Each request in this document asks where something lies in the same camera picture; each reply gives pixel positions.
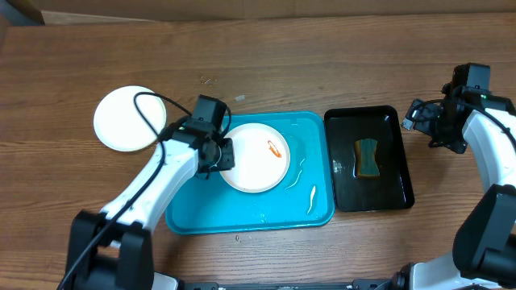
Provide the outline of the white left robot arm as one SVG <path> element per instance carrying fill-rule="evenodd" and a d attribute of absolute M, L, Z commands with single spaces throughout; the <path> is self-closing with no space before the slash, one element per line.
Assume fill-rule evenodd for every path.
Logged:
<path fill-rule="evenodd" d="M 152 233 L 179 189 L 198 173 L 233 167 L 220 117 L 180 118 L 157 134 L 152 158 L 99 213 L 81 211 L 70 232 L 60 289 L 181 289 L 154 269 Z"/>

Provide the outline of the white plate with sauce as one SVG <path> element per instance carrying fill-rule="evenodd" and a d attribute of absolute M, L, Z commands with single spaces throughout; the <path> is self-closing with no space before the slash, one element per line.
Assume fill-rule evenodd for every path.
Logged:
<path fill-rule="evenodd" d="M 164 129 L 167 114 L 160 98 L 149 95 L 152 90 L 139 85 L 123 86 L 108 93 L 94 112 L 94 131 L 98 139 L 116 151 L 138 151 L 151 145 L 156 135 L 142 119 L 134 104 L 156 132 Z"/>

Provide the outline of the green yellow sponge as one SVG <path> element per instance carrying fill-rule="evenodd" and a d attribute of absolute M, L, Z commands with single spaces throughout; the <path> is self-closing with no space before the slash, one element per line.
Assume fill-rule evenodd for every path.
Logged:
<path fill-rule="evenodd" d="M 375 139 L 360 139 L 354 142 L 355 176 L 357 178 L 376 179 L 380 177 L 380 170 L 376 162 L 377 144 Z"/>

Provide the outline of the pink rimmed white plate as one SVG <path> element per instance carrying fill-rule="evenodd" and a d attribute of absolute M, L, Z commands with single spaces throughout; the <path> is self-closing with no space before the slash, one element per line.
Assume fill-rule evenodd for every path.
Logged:
<path fill-rule="evenodd" d="M 289 145 L 279 131 L 261 123 L 246 123 L 227 135 L 234 149 L 235 166 L 222 171 L 234 189 L 262 193 L 279 185 L 289 170 Z"/>

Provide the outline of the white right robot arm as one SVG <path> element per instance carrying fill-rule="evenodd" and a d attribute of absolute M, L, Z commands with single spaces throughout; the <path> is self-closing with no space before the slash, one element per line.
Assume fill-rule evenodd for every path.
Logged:
<path fill-rule="evenodd" d="M 451 100 L 450 122 L 471 147 L 485 195 L 456 233 L 450 253 L 409 263 L 379 289 L 515 286 L 515 108 L 507 98 Z"/>

